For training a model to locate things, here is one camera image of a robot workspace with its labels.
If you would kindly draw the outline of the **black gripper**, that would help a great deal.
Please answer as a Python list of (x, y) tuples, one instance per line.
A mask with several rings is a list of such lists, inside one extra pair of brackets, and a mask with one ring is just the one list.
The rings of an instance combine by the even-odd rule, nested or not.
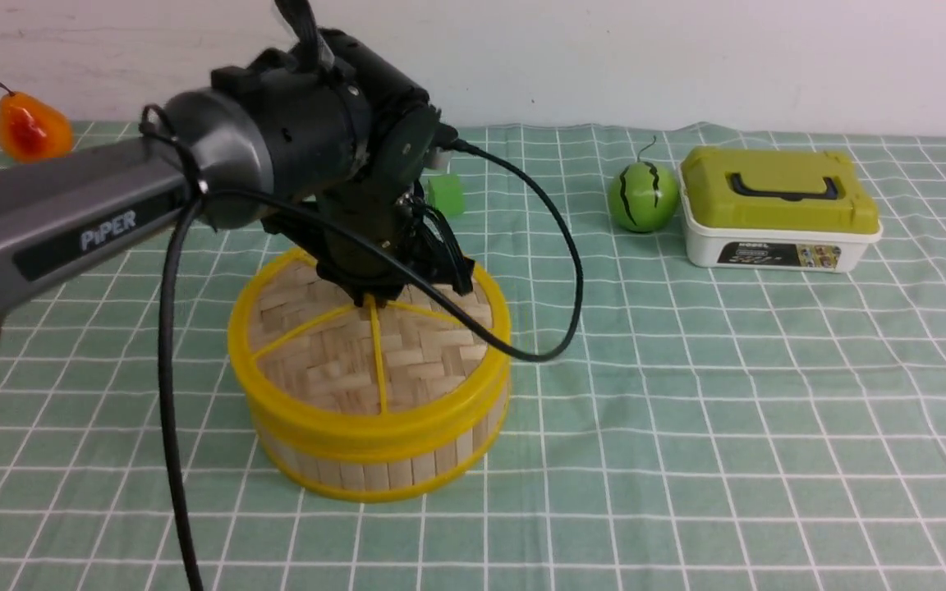
[(263, 229), (311, 255), (320, 279), (337, 285), (357, 306), (370, 298), (383, 305), (409, 286), (449, 286), (459, 296), (473, 291), (475, 262), (463, 254), (449, 221), (425, 198), (418, 180), (402, 190), (348, 181), (297, 208), (327, 218), (342, 232), (287, 212), (263, 218)]

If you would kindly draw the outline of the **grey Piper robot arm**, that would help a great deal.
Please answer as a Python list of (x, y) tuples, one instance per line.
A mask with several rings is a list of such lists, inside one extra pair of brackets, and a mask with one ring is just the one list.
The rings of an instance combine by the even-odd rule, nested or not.
[(320, 63), (270, 48), (210, 86), (144, 108), (135, 138), (0, 169), (0, 336), (53, 286), (177, 223), (260, 223), (315, 258), (356, 303), (406, 286), (471, 290), (472, 259), (425, 202), (443, 149), (428, 91), (344, 31), (319, 32)]

